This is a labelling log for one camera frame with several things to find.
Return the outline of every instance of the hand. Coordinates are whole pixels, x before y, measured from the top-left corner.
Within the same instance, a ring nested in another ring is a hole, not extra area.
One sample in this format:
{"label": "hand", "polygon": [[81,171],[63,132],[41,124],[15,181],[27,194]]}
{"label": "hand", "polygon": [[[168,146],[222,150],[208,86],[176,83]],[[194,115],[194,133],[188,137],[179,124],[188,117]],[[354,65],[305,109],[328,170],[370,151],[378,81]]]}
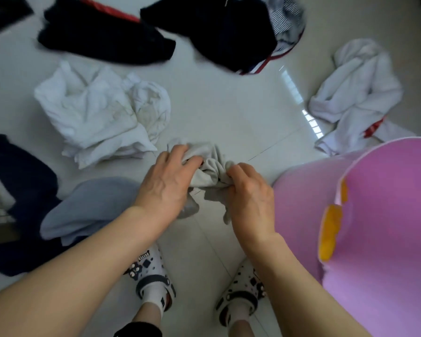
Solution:
{"label": "hand", "polygon": [[135,206],[144,209],[146,215],[165,227],[184,207],[193,174],[203,163],[201,156],[194,156],[183,165],[182,159],[188,149],[186,145],[177,145],[170,153],[161,152],[135,199]]}
{"label": "hand", "polygon": [[274,192],[249,164],[232,166],[228,175],[234,180],[228,198],[232,227],[247,253],[275,234]]}

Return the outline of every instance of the white sock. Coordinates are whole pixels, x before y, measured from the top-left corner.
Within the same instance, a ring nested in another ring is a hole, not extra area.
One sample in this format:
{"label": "white sock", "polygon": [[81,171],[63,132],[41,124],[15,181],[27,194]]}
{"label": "white sock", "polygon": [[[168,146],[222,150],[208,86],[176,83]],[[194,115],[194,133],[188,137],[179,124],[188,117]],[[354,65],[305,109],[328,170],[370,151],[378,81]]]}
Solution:
{"label": "white sock", "polygon": [[228,330],[238,320],[250,321],[250,307],[248,304],[237,300],[228,305],[228,315],[226,316]]}
{"label": "white sock", "polygon": [[149,302],[157,305],[161,310],[161,318],[167,305],[167,290],[160,283],[152,283],[142,290],[142,304]]}

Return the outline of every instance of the left hand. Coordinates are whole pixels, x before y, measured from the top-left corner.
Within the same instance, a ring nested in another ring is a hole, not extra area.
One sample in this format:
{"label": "left hand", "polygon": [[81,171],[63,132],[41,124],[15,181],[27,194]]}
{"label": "left hand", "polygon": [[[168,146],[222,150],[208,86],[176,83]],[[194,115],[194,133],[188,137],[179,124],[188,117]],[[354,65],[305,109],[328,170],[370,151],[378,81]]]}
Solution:
{"label": "left hand", "polygon": [[171,152],[161,152],[145,176],[134,205],[163,226],[176,219],[187,199],[187,189],[193,174],[203,163],[201,156],[193,156],[184,165],[182,159],[187,145],[174,146]]}

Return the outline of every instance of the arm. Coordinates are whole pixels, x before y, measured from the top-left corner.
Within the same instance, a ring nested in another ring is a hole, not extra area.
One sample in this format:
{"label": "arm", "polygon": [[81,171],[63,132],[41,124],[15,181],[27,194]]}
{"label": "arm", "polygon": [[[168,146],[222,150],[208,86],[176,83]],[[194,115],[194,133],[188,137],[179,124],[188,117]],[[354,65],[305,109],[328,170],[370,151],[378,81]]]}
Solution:
{"label": "arm", "polygon": [[368,337],[294,257],[274,230],[273,189],[251,165],[233,166],[228,174],[234,232],[269,295],[284,336]]}
{"label": "arm", "polygon": [[201,157],[163,152],[134,206],[96,234],[0,292],[0,336],[79,335],[127,267],[176,218]]}

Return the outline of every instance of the black pants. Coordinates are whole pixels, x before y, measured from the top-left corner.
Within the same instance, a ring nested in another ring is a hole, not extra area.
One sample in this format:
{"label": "black pants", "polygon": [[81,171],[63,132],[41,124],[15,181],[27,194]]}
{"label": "black pants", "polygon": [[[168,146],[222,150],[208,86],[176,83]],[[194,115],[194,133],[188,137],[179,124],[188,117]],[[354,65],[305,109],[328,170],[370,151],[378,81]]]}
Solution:
{"label": "black pants", "polygon": [[114,337],[162,337],[162,332],[155,325],[145,322],[131,322],[118,330]]}

